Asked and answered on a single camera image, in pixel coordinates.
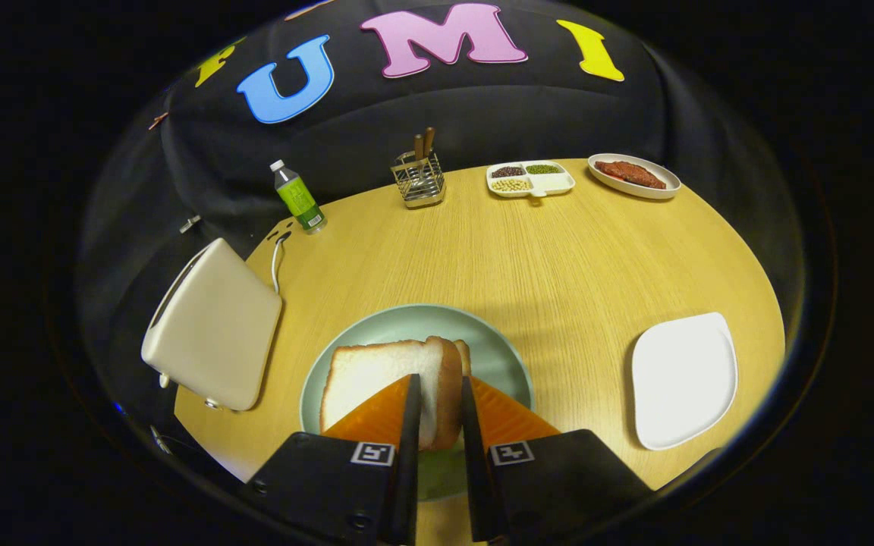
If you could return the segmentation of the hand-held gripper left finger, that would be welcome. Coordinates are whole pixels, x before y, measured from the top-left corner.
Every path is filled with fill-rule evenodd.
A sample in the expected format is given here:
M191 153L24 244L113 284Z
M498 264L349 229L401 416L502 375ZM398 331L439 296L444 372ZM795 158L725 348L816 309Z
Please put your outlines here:
M422 379L388 386L395 439L295 432L240 489L240 498L291 545L413 545Z

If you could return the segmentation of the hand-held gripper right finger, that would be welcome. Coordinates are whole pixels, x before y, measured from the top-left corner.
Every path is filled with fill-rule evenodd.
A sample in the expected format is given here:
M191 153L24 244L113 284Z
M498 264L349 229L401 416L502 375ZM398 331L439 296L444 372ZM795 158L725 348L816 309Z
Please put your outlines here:
M472 537L490 544L583 544L653 497L589 429L560 432L474 376L462 381Z

